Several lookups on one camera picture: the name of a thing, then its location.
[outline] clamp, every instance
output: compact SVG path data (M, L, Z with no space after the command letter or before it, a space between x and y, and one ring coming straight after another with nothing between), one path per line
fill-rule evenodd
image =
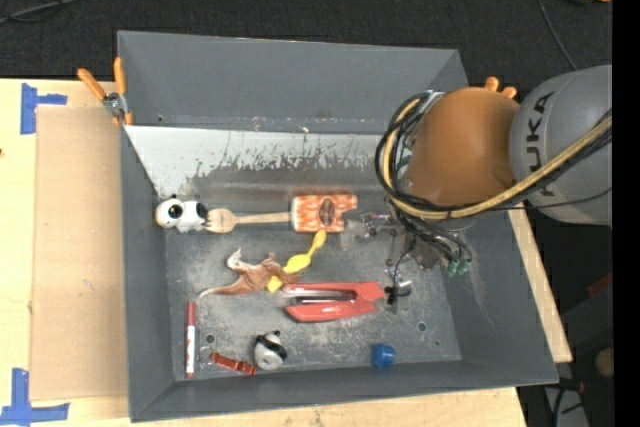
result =
M78 78L84 82L93 95L102 102L107 111L113 116L116 125L132 125L133 114L127 104L127 83L122 69L122 59L116 57L113 61L113 75L116 82L116 92L107 94L104 88L86 68L78 68Z
M299 322L325 322L374 313L378 310L376 301L384 298L384 290L375 281L287 284L282 294L293 299L285 310Z

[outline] blue cap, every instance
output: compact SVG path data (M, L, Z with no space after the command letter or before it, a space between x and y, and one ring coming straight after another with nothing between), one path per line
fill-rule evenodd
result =
M378 343L373 348L373 366L388 367L396 358L396 350L390 345Z

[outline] cardboard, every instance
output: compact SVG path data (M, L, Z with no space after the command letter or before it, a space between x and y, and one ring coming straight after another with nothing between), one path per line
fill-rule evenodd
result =
M118 129L38 107L31 399L126 394Z

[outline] yellow cable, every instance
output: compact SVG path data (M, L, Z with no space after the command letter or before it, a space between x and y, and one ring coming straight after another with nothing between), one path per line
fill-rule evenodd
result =
M396 120L401 120L410 110L419 99L411 102L403 111L397 116ZM493 207L508 201L509 199L515 197L520 194L524 190L528 189L536 182L540 181L556 169L558 169L562 164L564 164L571 157L576 155L583 148L588 146L589 144L596 141L600 136L602 136L609 128L611 128L611 115L605 118L603 121L598 123L595 127L589 130L585 135L583 135L580 139L574 142L572 145L565 148L563 151L558 153L554 158L549 160L544 166L540 167L523 180L515 184L513 187L507 189L506 191L494 196L493 198L489 198L486 201L481 203L476 203L470 207L460 208L457 210L448 210L448 211L437 211L437 210L423 210L420 208L416 208L408 203L401 201L397 198L391 197L391 201L406 212L407 214L413 215L415 217L419 217L424 220L430 221L444 221L446 219L459 219L462 217L469 217L472 215L479 214L486 210L489 210ZM387 140L385 142L384 153L382 156L382 173L383 178L387 186L393 189L393 184L391 183L391 177L389 176L389 161L391 158L391 148L393 147L393 143L398 134L398 128L396 128L393 132L389 134Z

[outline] blue tape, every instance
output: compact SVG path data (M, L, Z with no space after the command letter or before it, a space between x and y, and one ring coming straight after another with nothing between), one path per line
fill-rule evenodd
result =
M2 407L0 425L29 427L32 422L54 422L67 419L69 403L51 407L31 407L29 372L14 368L11 378L11 405Z
M20 111L20 133L33 134L36 131L36 107L40 104L66 105L65 95L48 94L38 96L38 89L22 83L22 108Z

